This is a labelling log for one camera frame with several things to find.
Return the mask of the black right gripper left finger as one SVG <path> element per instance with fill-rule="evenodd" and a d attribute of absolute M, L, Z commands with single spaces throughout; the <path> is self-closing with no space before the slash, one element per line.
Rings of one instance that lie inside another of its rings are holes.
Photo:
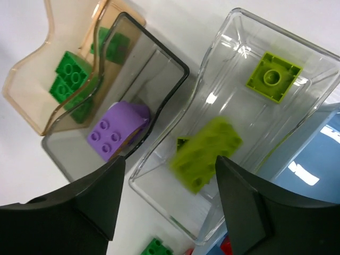
<path fill-rule="evenodd" d="M 1 206 L 1 254 L 106 254 L 124 174 L 118 156 L 53 192 Z"/>

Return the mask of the lime long lego brick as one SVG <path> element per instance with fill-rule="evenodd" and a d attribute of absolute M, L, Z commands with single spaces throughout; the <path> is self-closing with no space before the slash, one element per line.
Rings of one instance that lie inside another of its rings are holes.
<path fill-rule="evenodd" d="M 181 184 L 196 194 L 216 174 L 217 157 L 232 156 L 242 144 L 231 123 L 217 116 L 189 138 L 169 161 L 169 166 Z"/>

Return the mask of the purple rounded block with studs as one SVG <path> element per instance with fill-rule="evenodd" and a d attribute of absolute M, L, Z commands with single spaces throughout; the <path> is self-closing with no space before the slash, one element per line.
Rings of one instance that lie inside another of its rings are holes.
<path fill-rule="evenodd" d="M 87 142 L 104 160 L 117 156 L 149 124 L 150 110 L 144 104 L 114 103 L 87 136 Z"/>

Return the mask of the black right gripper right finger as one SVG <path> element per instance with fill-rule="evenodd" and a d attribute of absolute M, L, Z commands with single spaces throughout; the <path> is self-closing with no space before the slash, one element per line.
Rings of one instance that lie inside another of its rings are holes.
<path fill-rule="evenodd" d="M 233 254 L 339 254 L 339 205 L 291 192 L 232 160 L 215 164 Z"/>

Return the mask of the red green lego stack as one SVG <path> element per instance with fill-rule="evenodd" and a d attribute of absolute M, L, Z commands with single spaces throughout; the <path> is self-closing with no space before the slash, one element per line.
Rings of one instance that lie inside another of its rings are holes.
<path fill-rule="evenodd" d="M 169 247 L 164 246 L 162 240 L 153 238 L 140 254 L 141 255 L 173 255 L 173 251 Z"/>

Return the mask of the small red lego stack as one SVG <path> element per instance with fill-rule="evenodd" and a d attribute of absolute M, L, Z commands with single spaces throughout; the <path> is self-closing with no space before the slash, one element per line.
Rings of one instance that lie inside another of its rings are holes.
<path fill-rule="evenodd" d="M 225 254 L 225 255 L 232 255 L 232 248 L 230 238 L 226 236 L 220 246 L 215 245 L 208 254 Z"/>

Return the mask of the green square lego brick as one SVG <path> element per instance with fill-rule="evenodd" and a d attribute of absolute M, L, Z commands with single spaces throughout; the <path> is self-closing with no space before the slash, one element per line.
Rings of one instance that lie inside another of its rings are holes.
<path fill-rule="evenodd" d="M 49 93 L 61 104 L 84 85 L 91 71 L 92 65 L 89 62 L 70 51 L 65 51 L 55 69 L 56 78 Z"/>

